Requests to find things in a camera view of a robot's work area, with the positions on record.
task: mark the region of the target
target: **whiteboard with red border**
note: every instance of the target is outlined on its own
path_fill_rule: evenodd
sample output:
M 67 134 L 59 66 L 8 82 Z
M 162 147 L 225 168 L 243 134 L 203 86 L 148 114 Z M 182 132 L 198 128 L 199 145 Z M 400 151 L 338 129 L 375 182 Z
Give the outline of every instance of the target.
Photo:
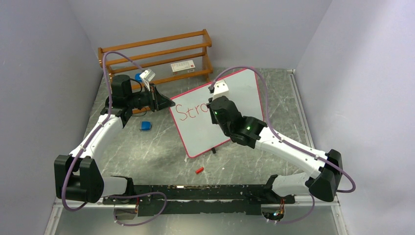
M 229 87 L 229 100 L 236 104 L 242 116 L 264 119 L 258 83 L 252 70 L 240 70 L 222 79 Z M 170 112 L 186 154 L 190 158 L 195 158 L 230 140 L 223 134 L 219 125 L 212 124 L 206 106 L 208 99 L 212 97 L 208 90 L 209 85 L 210 83 L 207 83 L 171 98 L 176 106 L 170 107 Z

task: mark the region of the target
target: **red marker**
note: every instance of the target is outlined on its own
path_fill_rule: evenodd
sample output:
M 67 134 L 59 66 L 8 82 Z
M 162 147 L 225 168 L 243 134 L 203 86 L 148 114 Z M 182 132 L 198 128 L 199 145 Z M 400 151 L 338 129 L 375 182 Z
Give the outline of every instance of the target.
M 199 168 L 198 170 L 196 170 L 196 174 L 199 174 L 200 172 L 202 172 L 204 170 L 203 167 Z

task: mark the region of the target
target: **red border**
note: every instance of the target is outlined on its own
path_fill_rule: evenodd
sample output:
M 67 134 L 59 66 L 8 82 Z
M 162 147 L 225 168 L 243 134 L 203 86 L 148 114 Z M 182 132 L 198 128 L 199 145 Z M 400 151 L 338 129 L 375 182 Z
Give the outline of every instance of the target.
M 219 78 L 219 79 L 218 79 L 218 81 L 219 81 L 219 80 L 222 80 L 222 79 L 224 79 L 224 78 L 227 78 L 227 77 L 229 77 L 229 76 L 231 76 L 231 75 L 234 75 L 234 74 L 236 74 L 236 73 L 239 73 L 239 72 L 245 71 L 245 70 L 246 70 L 246 69 L 242 69 L 242 70 L 239 70 L 239 71 L 233 72 L 233 73 L 231 73 L 231 74 L 228 74 L 228 75 L 226 75 L 226 76 L 224 76 L 224 77 Z M 261 95 L 259 94 L 258 80 L 256 79 L 256 73 L 255 73 L 255 72 L 254 72 L 254 75 L 255 75 L 256 88 L 258 89 L 258 97 L 259 97 L 259 102 L 261 103 Z M 208 83 L 203 84 L 203 85 L 201 85 L 201 86 L 199 86 L 199 87 L 196 87 L 196 88 L 193 88 L 193 89 L 191 89 L 191 90 L 188 90 L 187 92 L 184 92 L 184 93 L 182 93 L 182 94 L 179 94 L 179 95 L 177 95 L 177 96 L 174 96 L 174 97 L 172 97 L 171 99 L 173 100 L 173 99 L 175 99 L 175 98 L 177 98 L 177 97 L 180 97 L 180 96 L 182 96 L 182 95 L 185 95 L 185 94 L 187 94 L 187 93 L 189 93 L 189 92 L 192 92 L 192 91 L 194 91 L 194 90 L 197 90 L 197 89 L 199 89 L 199 88 L 202 88 L 202 87 L 208 86 L 208 85 L 210 85 L 210 84 L 212 84 L 212 82 L 208 82 Z M 179 132 L 179 136 L 180 136 L 180 139 L 182 140 L 182 144 L 183 144 L 184 150 L 186 151 L 187 156 L 188 156 L 189 158 L 197 158 L 197 157 L 199 157 L 200 155 L 202 155 L 202 154 L 204 154 L 204 153 L 206 153 L 206 152 L 209 152 L 209 151 L 210 151 L 210 149 L 208 149 L 208 150 L 206 150 L 206 151 L 204 151 L 204 152 L 202 152 L 202 153 L 200 153 L 200 154 L 198 154 L 198 155 L 196 155 L 196 156 L 193 156 L 193 157 L 191 157 L 191 156 L 189 155 L 189 153 L 188 153 L 188 151 L 187 151 L 187 148 L 186 148 L 186 145 L 184 144 L 184 141 L 183 141 L 182 135 L 180 134 L 180 130 L 179 130 L 178 126 L 177 126 L 177 122 L 176 122 L 176 120 L 174 119 L 174 115 L 173 115 L 173 112 L 171 111 L 171 107 L 169 108 L 169 110 L 170 110 L 170 114 L 171 114 L 171 116 L 173 117 L 173 121 L 174 121 L 174 124 L 175 124 L 175 126 L 176 126 L 177 132 Z M 262 119 L 264 120 L 264 111 L 262 110 L 262 106 L 261 106 L 261 112 L 262 112 Z M 230 141 L 230 140 L 231 140 L 231 139 L 227 139 L 226 141 L 224 141 L 224 142 L 222 142 L 222 143 L 220 143 L 220 144 L 218 144 L 218 145 L 214 146 L 214 148 L 216 148 L 216 147 L 218 147 L 218 146 L 220 146 L 220 145 L 223 145 L 224 143 L 226 143 L 226 142 L 228 142 L 228 141 Z

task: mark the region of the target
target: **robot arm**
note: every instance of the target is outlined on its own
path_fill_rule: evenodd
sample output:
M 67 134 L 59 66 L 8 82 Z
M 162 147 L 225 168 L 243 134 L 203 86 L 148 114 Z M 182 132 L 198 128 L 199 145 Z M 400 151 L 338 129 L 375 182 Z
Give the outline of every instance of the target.
M 225 136 L 230 137 L 233 142 L 275 154 L 304 171 L 289 176 L 271 176 L 269 181 L 272 181 L 272 191 L 280 197 L 310 193 L 320 200 L 333 201 L 341 173 L 299 149 L 324 158 L 339 168 L 342 168 L 341 154 L 335 150 L 325 153 L 310 148 L 275 131 L 280 137 L 277 138 L 265 122 L 242 116 L 235 103 L 227 98 L 228 95 L 226 83 L 216 82 L 213 97 L 207 105 L 212 123 L 219 124 Z
M 155 112 L 175 105 L 172 100 L 160 94 L 153 84 L 146 85 L 144 91 L 134 93 L 131 88 L 130 77 L 127 75 L 115 76 L 111 88 L 113 107 L 112 114 L 107 122 L 103 124 L 108 115 L 109 99 L 107 99 L 106 106 L 101 111 L 101 116 L 93 128 L 97 132 L 93 133 L 94 131 L 91 131 L 69 155 L 59 155 L 55 160 L 55 185 L 58 198 L 62 198 L 65 176 L 74 156 L 80 150 L 83 150 L 83 152 L 69 178 L 66 190 L 67 199 L 95 203 L 100 197 L 104 196 L 133 194 L 134 186 L 131 178 L 102 177 L 96 162 L 99 161 L 99 157 L 103 155 L 104 149 L 110 141 L 127 124 L 134 108 L 149 107 L 151 111 Z M 93 136 L 93 138 L 84 148 L 83 146 L 85 146 L 90 136 Z

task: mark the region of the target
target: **gray wall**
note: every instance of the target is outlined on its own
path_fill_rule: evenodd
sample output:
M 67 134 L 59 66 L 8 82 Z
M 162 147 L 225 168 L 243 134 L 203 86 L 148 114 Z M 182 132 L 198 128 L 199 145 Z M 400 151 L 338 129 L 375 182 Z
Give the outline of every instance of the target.
M 102 71 L 66 0 L 0 1 L 1 234 L 43 234 Z
M 202 30 L 214 66 L 294 68 L 331 0 L 69 0 L 93 48 Z
M 334 0 L 297 67 L 316 147 L 342 152 L 357 183 L 339 195 L 351 235 L 415 234 L 414 10 Z

